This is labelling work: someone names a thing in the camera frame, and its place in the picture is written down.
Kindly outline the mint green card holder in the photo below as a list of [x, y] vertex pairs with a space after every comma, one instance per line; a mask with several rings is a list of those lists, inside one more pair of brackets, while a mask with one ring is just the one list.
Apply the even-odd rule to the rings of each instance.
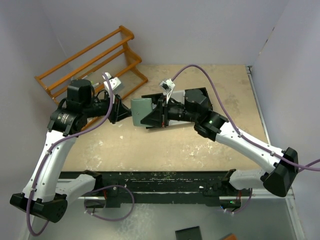
[[132, 123], [135, 127], [152, 127], [141, 120], [153, 111], [151, 98], [133, 98], [130, 101]]

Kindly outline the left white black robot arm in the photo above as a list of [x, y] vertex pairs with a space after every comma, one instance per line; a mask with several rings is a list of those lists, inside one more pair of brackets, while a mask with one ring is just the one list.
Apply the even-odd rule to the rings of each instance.
[[35, 216], [56, 223], [67, 207], [82, 195], [98, 196], [103, 191], [100, 173], [85, 170], [65, 185], [58, 180], [66, 158], [80, 135], [88, 133], [83, 128], [89, 118], [102, 117], [115, 123], [131, 116], [122, 105], [117, 90], [119, 78], [107, 78], [104, 82], [103, 99], [98, 98], [94, 86], [87, 79], [73, 80], [58, 108], [51, 114], [46, 139], [39, 161], [22, 192], [11, 196], [10, 204], [26, 213], [27, 222]]

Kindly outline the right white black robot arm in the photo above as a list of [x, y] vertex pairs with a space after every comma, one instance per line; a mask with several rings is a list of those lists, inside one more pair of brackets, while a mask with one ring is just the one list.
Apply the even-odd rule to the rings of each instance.
[[215, 112], [206, 88], [175, 91], [170, 98], [164, 93], [141, 97], [146, 115], [138, 122], [146, 128], [163, 128], [171, 121], [194, 124], [202, 137], [228, 146], [259, 165], [259, 169], [227, 172], [222, 190], [228, 196], [239, 190], [264, 188], [277, 197], [285, 197], [295, 180], [298, 153], [282, 150], [233, 127], [225, 116]]

